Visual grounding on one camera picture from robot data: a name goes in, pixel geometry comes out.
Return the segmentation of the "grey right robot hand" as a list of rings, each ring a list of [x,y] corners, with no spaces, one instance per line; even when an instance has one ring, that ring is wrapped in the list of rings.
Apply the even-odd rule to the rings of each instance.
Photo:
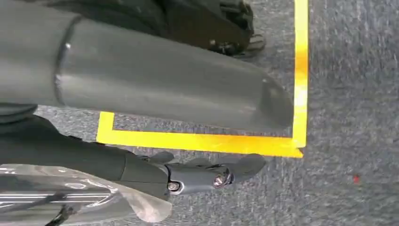
[[[285,90],[240,61],[264,48],[244,0],[3,0],[0,162],[61,166],[166,200],[259,172],[236,164],[170,164],[65,136],[39,105],[128,113],[264,131],[292,125]]]

